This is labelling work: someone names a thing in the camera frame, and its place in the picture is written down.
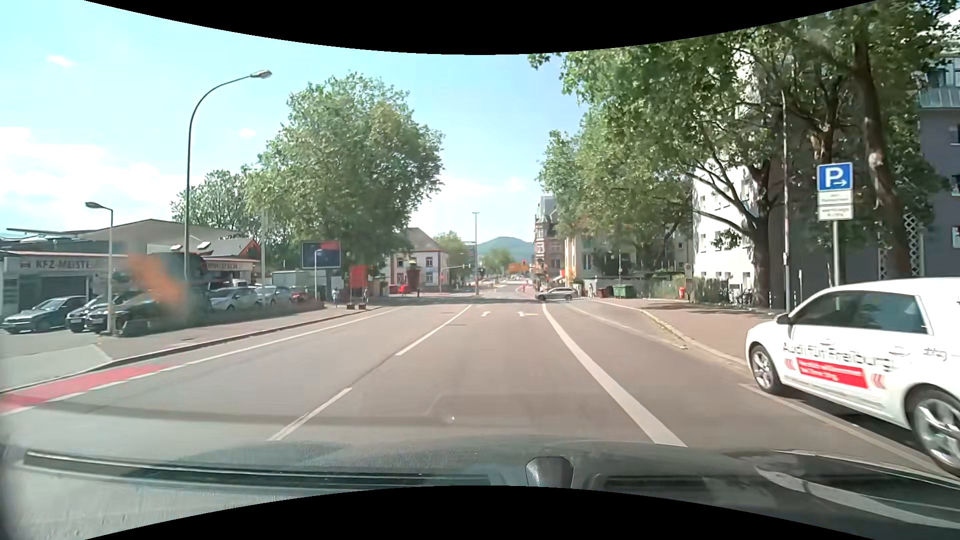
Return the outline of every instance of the car door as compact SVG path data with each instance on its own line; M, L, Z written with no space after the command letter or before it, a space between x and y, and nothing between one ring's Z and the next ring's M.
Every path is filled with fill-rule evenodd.
M778 362L784 384L832 401L856 402L866 374L846 360L859 291L828 291L790 317Z
M903 389L927 380L929 364L943 363L921 300L911 294L864 292L852 318L849 335L853 360L867 374L859 393L884 418L898 416Z

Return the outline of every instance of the car wheel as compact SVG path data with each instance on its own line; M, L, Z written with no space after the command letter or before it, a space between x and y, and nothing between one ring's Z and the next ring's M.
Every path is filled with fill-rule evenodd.
M924 388L911 393L906 406L924 452L938 467L960 477L960 401L939 388Z
M777 366L770 357L770 353L762 345L756 345L750 350L750 371L754 374L756 385L760 390L774 396L782 396L785 388L780 383Z

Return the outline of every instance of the solid white line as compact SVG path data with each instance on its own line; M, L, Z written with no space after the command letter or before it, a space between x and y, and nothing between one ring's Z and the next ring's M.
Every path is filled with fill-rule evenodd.
M640 335L640 336L642 336L642 337L645 337L645 338L647 338L647 339L653 339L653 340L655 340L655 341L659 341L660 343L663 343L663 344L665 344L665 345L671 345L671 346L676 347L676 348L678 348L678 349L686 349L686 345L683 345L683 344L680 344L680 343L672 343L672 342L670 342L670 341L667 341L666 339L661 339L661 338L655 337L655 336L653 336L653 335L648 335L648 334L646 334L646 333L643 333L642 331L639 331L639 330L637 330L637 329L628 327L627 325L621 325L620 323L618 323L618 322L616 322L616 321L612 321L612 320L610 320L610 319L605 319L605 318L603 318L603 317L601 317L601 316L599 316L599 315L594 315L593 313L588 313L588 312L586 312L586 311L583 311L582 309L580 309L579 307L576 307L576 306L568 306L568 307L569 307L570 309L574 309L574 310L580 311L581 313L583 313L583 314L586 315L587 317L593 317L594 319L596 319L596 320L598 320L598 321L602 321L602 322L607 323L607 324L609 324L609 325L616 326L616 327L621 328L621 329L623 329L623 330L625 330L625 331L629 331L629 332L631 332L631 333L635 333L635 334Z
M275 339L275 340L273 340L273 341L267 341L266 343L260 343L260 344L257 344L257 345L251 345L250 347L244 347L243 349L237 349L236 351L227 351L227 352L225 352L225 353L220 353L220 354L218 354L218 355L207 356L206 358L198 358L198 359L196 359L196 360L190 360L189 362L184 362L183 365L199 364L199 363L201 363L201 362L206 362L206 361L208 361L208 360L215 360L215 359L217 359L217 358L222 358L222 357L224 357L224 356L236 355L237 353L245 353L246 351L252 351L252 350L254 350L254 349L259 349L260 347L267 347L267 346L269 346L269 345L274 345L274 344L276 344L276 343L282 343L283 341L289 341L289 340L291 340L291 339L297 339L298 337L304 337L305 335L312 335L312 334L314 334L314 333L318 333L318 332L321 332L321 331L333 330L333 329L335 329L335 328L344 327L344 326L346 326L346 325L352 325L352 324L354 324L354 323L359 323L359 322L361 322L361 321L367 321L367 320L373 319L373 317L379 317L380 315L386 315L387 313L393 313L394 311L397 311L398 309L403 309L403 307L398 307L397 309L391 309L390 311L380 311L380 310L378 309L378 310L377 310L377 311L378 311L377 313L374 313L373 315L371 315L371 316L369 316L369 317L363 317L363 318L360 318L360 319L351 319L351 320L349 320L349 321L346 321L346 323L340 323L339 325L333 325L333 326L331 326L331 327L324 327L324 328L316 329L316 330L312 330L312 331L305 331L304 333L298 333L298 334L296 334L296 335L288 335L287 337L281 337L280 339Z
M918 464L918 465L922 465L922 466L924 466L926 469L929 469L929 470L931 470L931 471L936 471L937 473L942 473L942 472L943 472L943 471L941 471L936 465L930 463L929 461L925 461L925 460L923 460L923 459L921 459L921 458L919 458L919 457L916 457L915 455L912 455L912 454L910 454L910 453L908 453L908 452L904 452L903 450L901 450L901 449L899 449L899 448L897 448L897 447L888 445L887 443L885 443L885 442L883 442L883 441L880 441L880 440L877 440L877 439L873 438L872 436L868 435L867 433L864 433L864 432L862 432L862 431L856 430L856 429L852 428L851 426L847 426L847 425L843 424L842 422L839 422L839 421L837 421L837 420L834 420L834 419L832 419L832 418L829 418L828 416L826 416L826 415L824 415L824 414L822 414L822 413L819 413L819 412L810 410L810 409L808 409L808 408L806 408L806 407L804 407L804 406L800 406L800 405L791 403L791 402L789 402L789 401L787 401L787 400L778 398L777 396L771 396L770 394L767 394L766 392L760 390L759 388L754 388L751 384L746 384L746 383L741 382L741 383L740 383L740 386L743 386L743 387L746 388L747 390L750 390L751 392L754 392L754 393L757 394L757 395L763 396L764 398L771 399L771 400L773 400L773 401L775 401L775 402L777 402L777 403L779 403L779 404L781 404L781 405L786 405L786 406L788 406L788 407L790 407L790 408L792 408L792 409L794 409L794 410L796 410L796 411L802 412L803 414L805 414L805 415L807 415L807 416L809 416L809 417L811 417L811 418L816 418L817 420L823 422L824 424L827 424L827 425L829 425L829 426L833 426L833 427L837 428L838 430L845 431L845 432L853 435L854 437L856 437L856 438L858 438L858 439L861 439L861 440L864 440L864 441L867 441L868 443L870 443L870 444L872 444L872 445L874 445L874 446L877 446L877 447L879 447L879 448L882 448L883 450L885 450L885 451L887 451L887 452L889 452L889 453L891 453L891 454L893 454L893 455L898 455L898 456L902 457L903 459L906 459L906 460L908 460L908 461L912 461L913 463L916 463L916 464Z
M680 437L668 429L667 426L658 420L645 406L641 405L630 392L623 386L620 386L619 382L608 375L602 367L597 365L597 363L567 335L566 331L561 328L557 321L550 315L550 312L546 310L546 304L543 305L543 314L546 315L546 320L550 321L550 326L553 327L553 330L563 341L564 345L566 345L567 349L580 360L580 363L587 369L587 372L600 383L600 386L610 394L610 397L620 405L620 408L650 437L650 440L657 444L686 446L684 441L680 440Z
M17 407L17 408L12 408L12 409L10 409L10 410L8 410L8 411L0 412L0 416L10 416L11 414L16 414L16 413L18 413L18 412L23 412L23 411L25 411L25 410L30 410L30 409L34 408L35 406L36 406L36 405L19 406L19 407Z
M82 396L82 395L85 394L85 393L86 393L86 392L74 392L74 393L72 393L72 394L67 394L67 395L65 395L65 396L58 396L58 397L56 397L56 398L51 398L51 399L47 400L47 401L44 402L44 403L48 403L48 404L49 404L49 403L52 403L52 402L62 402L63 400L69 400L70 398L76 398L77 396Z
M116 386L117 384L123 384L125 380L115 380L114 382L108 382L106 384L101 384L100 386L94 386L90 390L102 390L104 388L110 388L111 386Z

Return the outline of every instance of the street lamp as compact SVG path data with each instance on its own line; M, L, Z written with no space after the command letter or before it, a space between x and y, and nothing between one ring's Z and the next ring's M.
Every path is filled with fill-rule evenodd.
M479 245L477 244L477 214L480 212L473 213L473 295L480 296L480 279L477 277L477 257L479 254Z
M197 115L197 109L200 108L200 103L204 102L206 96L210 95L210 92L219 88L220 86L226 86L238 81L244 81L246 79L267 79L273 73L269 69L261 69L260 71L255 71L250 75L241 77L239 79L234 79L232 81L227 81L221 85L216 85L204 94L204 97L200 98L200 101L197 102L197 107L193 108L193 113L190 114L190 127L187 129L186 134L186 191L183 195L183 278L190 283L190 149L193 146L193 118ZM264 269L260 269L261 277L264 272Z
M99 203L84 203L89 209L109 210L110 228L107 241L107 334L113 335L116 320L113 317L113 209L109 209Z

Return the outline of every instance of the window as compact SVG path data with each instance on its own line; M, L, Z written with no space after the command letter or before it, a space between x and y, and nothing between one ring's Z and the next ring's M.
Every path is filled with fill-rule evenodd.
M854 328L926 333L916 297L888 292L866 292L853 315Z
M853 310L861 293L827 293L804 306L793 319L795 325L820 327L852 327Z

